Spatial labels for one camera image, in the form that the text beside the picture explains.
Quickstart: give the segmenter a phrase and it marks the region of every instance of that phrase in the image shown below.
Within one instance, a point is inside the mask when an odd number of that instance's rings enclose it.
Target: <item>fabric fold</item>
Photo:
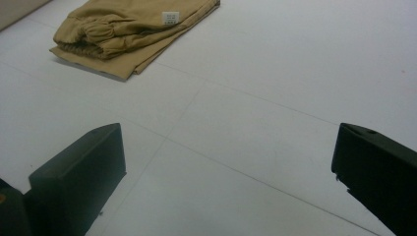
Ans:
[[[127,80],[208,16],[219,0],[89,0],[70,13],[50,51],[67,61]],[[177,13],[166,22],[163,13]]]

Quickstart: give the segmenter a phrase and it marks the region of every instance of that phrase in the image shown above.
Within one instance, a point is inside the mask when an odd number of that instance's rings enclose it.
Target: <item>white label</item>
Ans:
[[[179,12],[162,12],[162,23],[164,25],[175,25],[180,21]]]

